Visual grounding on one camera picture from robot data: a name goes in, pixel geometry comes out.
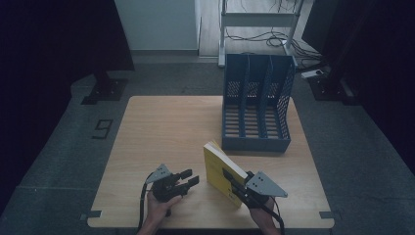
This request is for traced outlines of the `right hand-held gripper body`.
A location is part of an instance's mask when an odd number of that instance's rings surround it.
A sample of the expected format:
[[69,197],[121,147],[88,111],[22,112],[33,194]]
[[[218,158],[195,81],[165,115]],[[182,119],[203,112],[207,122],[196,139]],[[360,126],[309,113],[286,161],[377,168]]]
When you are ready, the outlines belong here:
[[247,193],[244,196],[236,196],[249,209],[261,208],[270,197],[288,197],[288,193],[262,171],[255,173],[253,178],[247,180],[245,186]]

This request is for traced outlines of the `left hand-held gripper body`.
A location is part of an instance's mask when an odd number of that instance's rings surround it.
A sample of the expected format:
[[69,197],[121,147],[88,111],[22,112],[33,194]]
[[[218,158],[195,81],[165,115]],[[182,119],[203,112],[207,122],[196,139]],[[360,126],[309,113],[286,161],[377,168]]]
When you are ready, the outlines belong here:
[[177,185],[181,179],[179,173],[172,173],[165,164],[161,164],[146,179],[152,185],[153,195],[159,202],[166,203],[176,196],[182,196],[182,188]]

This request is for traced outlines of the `yellow book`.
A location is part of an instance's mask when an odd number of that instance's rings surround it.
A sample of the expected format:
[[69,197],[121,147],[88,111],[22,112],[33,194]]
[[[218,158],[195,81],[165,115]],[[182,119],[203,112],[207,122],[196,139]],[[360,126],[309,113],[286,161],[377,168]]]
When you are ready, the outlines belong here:
[[204,146],[207,182],[221,192],[233,205],[239,208],[241,200],[232,192],[231,182],[225,178],[226,170],[240,184],[245,183],[246,172],[236,165],[215,141],[209,141]]

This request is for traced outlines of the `person's left hand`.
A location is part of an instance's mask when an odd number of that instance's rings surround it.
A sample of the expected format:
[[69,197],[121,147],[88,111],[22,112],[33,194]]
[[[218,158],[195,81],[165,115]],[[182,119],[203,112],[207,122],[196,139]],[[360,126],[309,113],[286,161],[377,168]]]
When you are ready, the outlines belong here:
[[147,198],[148,212],[144,225],[149,225],[153,228],[160,226],[167,215],[167,211],[182,200],[182,196],[175,196],[165,203],[159,202],[152,191],[148,192]]

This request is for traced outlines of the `person's right hand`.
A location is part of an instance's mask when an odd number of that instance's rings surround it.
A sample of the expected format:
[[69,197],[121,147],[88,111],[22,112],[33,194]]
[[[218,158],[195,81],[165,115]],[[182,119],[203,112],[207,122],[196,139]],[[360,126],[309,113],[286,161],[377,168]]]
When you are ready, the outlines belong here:
[[274,224],[272,216],[263,209],[250,209],[250,215],[258,227],[265,224]]

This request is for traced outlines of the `blue plastic file rack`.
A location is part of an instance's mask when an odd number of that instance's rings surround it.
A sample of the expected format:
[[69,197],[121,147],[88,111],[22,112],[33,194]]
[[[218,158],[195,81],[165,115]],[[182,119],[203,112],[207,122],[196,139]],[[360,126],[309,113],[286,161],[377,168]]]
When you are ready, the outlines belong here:
[[222,148],[284,152],[291,143],[287,112],[296,74],[290,56],[228,54],[222,102]]

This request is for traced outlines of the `black stand base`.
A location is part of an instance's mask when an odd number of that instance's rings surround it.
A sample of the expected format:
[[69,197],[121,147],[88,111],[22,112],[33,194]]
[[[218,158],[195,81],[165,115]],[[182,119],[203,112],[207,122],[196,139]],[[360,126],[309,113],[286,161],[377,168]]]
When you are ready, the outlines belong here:
[[105,70],[94,72],[96,83],[82,105],[96,105],[99,101],[119,101],[128,82],[125,78],[110,78]]
[[359,101],[346,83],[346,72],[332,69],[307,79],[316,101],[339,101],[347,106],[358,106]]

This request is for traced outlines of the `white power strip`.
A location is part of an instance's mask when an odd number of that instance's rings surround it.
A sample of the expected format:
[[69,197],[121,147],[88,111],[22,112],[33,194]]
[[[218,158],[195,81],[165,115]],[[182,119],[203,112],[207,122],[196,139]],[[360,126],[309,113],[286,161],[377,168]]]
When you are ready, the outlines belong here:
[[319,76],[319,75],[322,75],[322,74],[324,74],[324,71],[322,71],[322,70],[310,70],[310,71],[302,72],[300,74],[300,76],[303,79],[308,79],[308,78],[311,78],[311,77],[314,77],[314,76]]

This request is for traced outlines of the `black monitor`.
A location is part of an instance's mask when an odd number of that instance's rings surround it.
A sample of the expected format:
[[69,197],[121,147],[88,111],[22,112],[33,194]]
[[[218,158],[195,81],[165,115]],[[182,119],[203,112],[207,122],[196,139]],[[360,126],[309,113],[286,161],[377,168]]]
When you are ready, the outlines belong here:
[[330,27],[330,0],[315,0],[301,39],[320,54],[324,53]]

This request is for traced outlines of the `dark curtain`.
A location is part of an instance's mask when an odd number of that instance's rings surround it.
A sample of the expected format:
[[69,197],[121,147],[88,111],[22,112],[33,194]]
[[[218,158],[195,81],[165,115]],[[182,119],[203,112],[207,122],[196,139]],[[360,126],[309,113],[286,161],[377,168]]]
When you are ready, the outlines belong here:
[[347,83],[415,174],[415,0],[338,0],[336,20]]
[[115,0],[0,0],[0,214],[65,112],[72,84],[133,68]]

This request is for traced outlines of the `white metal stand frame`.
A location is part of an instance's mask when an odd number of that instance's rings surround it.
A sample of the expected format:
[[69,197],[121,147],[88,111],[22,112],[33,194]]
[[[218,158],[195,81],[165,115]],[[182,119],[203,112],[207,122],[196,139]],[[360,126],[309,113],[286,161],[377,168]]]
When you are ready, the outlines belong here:
[[304,0],[299,0],[292,13],[228,13],[227,0],[219,0],[218,66],[225,67],[225,30],[227,27],[288,27],[290,31],[282,47],[287,56],[293,56],[291,45],[303,2]]

